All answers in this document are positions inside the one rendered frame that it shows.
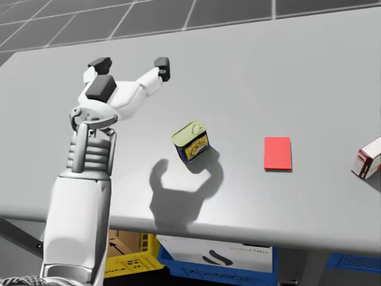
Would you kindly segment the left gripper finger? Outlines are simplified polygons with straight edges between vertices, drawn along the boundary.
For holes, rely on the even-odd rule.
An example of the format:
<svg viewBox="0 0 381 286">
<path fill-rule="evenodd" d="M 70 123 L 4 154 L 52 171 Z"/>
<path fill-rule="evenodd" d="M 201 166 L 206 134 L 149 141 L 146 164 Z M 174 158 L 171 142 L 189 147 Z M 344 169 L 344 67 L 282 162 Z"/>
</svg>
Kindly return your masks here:
<svg viewBox="0 0 381 286">
<path fill-rule="evenodd" d="M 145 73 L 136 82 L 142 87 L 147 96 L 152 96 L 160 90 L 164 82 L 170 80 L 170 60 L 167 57 L 158 57 L 154 61 L 154 68 Z"/>
<path fill-rule="evenodd" d="M 112 60 L 110 57 L 101 57 L 93 60 L 88 64 L 86 71 L 83 73 L 83 83 L 87 85 L 98 75 L 107 75 L 110 72 L 111 66 Z"/>
</svg>

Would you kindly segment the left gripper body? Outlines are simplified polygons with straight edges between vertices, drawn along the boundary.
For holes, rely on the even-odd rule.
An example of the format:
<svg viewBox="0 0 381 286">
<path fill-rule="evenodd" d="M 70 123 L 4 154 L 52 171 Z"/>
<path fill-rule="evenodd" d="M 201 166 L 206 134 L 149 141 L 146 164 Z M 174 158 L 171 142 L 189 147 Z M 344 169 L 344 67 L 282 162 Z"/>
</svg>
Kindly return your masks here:
<svg viewBox="0 0 381 286">
<path fill-rule="evenodd" d="M 139 88 L 136 82 L 116 81 L 111 75 L 97 75 L 85 84 L 78 97 L 79 106 L 90 117 L 117 116 L 119 120 L 127 120 L 143 103 L 138 97 Z"/>
</svg>

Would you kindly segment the green and blue rectangular can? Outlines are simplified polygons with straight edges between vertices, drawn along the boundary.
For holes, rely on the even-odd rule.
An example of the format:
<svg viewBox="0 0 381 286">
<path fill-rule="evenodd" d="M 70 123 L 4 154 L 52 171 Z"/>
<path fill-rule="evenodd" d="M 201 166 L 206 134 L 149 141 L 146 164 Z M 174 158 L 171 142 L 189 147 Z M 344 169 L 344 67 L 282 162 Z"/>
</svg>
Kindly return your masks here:
<svg viewBox="0 0 381 286">
<path fill-rule="evenodd" d="M 177 131 L 171 141 L 184 163 L 192 162 L 210 147 L 206 125 L 200 120 L 192 121 Z"/>
</svg>

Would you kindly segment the pink pad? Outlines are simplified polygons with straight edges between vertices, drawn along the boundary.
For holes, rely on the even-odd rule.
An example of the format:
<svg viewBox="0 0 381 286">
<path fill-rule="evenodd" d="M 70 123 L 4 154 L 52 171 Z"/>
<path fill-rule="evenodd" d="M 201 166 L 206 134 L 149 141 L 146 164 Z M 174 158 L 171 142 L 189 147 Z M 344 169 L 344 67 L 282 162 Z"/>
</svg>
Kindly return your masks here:
<svg viewBox="0 0 381 286">
<path fill-rule="evenodd" d="M 264 138 L 264 169 L 291 170 L 291 140 L 290 137 Z"/>
</svg>

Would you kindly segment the brown box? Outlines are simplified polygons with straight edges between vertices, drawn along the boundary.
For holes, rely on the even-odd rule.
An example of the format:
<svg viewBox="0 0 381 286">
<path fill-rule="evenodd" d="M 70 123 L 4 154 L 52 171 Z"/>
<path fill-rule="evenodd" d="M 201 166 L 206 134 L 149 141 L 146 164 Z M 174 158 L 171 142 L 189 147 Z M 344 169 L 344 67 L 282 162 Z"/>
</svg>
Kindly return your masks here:
<svg viewBox="0 0 381 286">
<path fill-rule="evenodd" d="M 109 230 L 108 257 L 140 252 L 140 233 Z"/>
</svg>

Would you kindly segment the yellow box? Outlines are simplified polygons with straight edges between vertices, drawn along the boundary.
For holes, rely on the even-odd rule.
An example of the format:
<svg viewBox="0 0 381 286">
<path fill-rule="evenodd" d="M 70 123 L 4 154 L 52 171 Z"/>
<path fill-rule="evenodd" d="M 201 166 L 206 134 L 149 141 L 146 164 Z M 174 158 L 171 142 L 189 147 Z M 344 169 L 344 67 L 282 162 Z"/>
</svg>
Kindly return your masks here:
<svg viewBox="0 0 381 286">
<path fill-rule="evenodd" d="M 158 261 L 161 244 L 156 235 L 142 233 L 140 235 L 140 251 L 118 256 L 107 257 L 105 278 L 131 275 L 164 268 Z"/>
</svg>

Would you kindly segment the white box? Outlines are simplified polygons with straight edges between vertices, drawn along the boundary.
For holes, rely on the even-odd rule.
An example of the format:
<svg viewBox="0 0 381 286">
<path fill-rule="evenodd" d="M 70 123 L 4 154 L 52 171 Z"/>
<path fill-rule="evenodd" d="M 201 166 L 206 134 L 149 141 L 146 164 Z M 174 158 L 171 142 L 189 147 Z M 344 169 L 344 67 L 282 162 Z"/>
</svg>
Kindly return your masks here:
<svg viewBox="0 0 381 286">
<path fill-rule="evenodd" d="M 194 238 L 157 236 L 177 261 L 271 273 L 273 248 Z"/>
</svg>

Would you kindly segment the blue box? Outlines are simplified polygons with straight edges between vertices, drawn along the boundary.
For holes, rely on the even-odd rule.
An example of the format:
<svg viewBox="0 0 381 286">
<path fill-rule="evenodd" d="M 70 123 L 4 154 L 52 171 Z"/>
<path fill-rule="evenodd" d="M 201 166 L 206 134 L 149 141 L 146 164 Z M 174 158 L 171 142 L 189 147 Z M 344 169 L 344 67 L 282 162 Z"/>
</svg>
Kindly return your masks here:
<svg viewBox="0 0 381 286">
<path fill-rule="evenodd" d="M 326 267 L 381 275 L 381 258 L 353 254 L 331 254 L 326 263 Z"/>
<path fill-rule="evenodd" d="M 158 260 L 168 267 L 171 275 L 182 278 L 238 286 L 278 286 L 278 249 L 276 247 L 272 248 L 273 271 L 271 273 L 177 261 L 170 256 L 162 245 L 158 254 Z"/>
</svg>

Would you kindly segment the red and white carton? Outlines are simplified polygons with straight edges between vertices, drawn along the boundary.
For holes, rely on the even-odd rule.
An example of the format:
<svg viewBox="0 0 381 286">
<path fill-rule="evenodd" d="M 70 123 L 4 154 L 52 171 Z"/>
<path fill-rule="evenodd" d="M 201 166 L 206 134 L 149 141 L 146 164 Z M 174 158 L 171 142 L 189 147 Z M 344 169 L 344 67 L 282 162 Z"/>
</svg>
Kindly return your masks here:
<svg viewBox="0 0 381 286">
<path fill-rule="evenodd" d="M 381 169 L 381 136 L 358 150 L 351 172 L 362 180 Z"/>
</svg>

